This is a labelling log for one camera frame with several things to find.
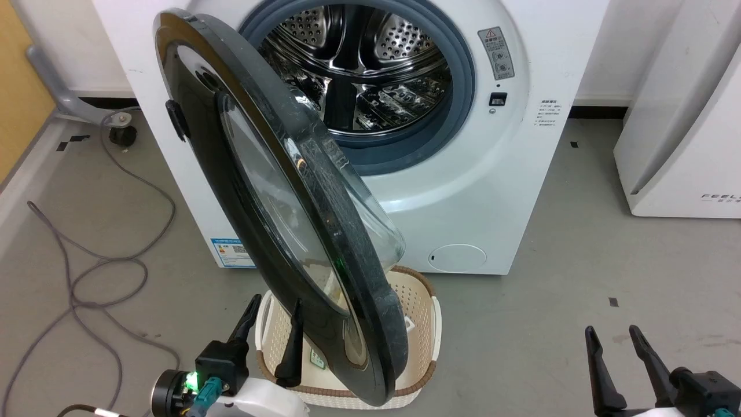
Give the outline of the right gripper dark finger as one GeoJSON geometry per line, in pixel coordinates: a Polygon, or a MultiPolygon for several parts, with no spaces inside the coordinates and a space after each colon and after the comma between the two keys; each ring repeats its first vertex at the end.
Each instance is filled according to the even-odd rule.
{"type": "Polygon", "coordinates": [[[637,325],[630,325],[629,335],[638,358],[645,365],[652,390],[656,398],[656,408],[674,407],[677,389],[670,383],[670,372],[653,349],[637,325]]]}
{"type": "Polygon", "coordinates": [[[615,388],[603,360],[603,344],[592,325],[585,328],[585,343],[593,411],[595,414],[624,414],[627,407],[625,397],[615,388]]]}

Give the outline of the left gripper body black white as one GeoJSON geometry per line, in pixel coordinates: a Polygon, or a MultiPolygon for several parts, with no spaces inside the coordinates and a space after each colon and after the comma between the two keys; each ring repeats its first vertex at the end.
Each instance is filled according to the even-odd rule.
{"type": "Polygon", "coordinates": [[[249,376],[248,344],[211,341],[196,359],[202,377],[196,396],[197,416],[308,416],[304,401],[291,389],[300,372],[270,380],[249,376]]]}

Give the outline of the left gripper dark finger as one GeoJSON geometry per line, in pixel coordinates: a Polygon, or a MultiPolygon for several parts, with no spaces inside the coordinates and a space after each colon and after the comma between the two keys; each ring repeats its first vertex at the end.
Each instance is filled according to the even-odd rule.
{"type": "Polygon", "coordinates": [[[233,332],[229,337],[229,343],[247,343],[248,335],[251,332],[252,327],[256,324],[257,314],[259,307],[261,306],[262,295],[256,294],[249,301],[248,306],[244,309],[243,315],[241,315],[233,332]]]}
{"type": "Polygon", "coordinates": [[[289,389],[299,386],[302,381],[304,313],[303,300],[296,300],[291,314],[291,332],[281,359],[275,369],[276,384],[289,389]]]}

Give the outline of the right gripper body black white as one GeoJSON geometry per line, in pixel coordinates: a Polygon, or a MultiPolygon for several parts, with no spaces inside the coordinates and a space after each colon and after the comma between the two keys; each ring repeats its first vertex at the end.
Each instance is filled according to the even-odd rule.
{"type": "Polygon", "coordinates": [[[604,410],[603,416],[739,416],[739,386],[719,372],[691,372],[678,367],[669,374],[677,389],[672,407],[604,410]]]}

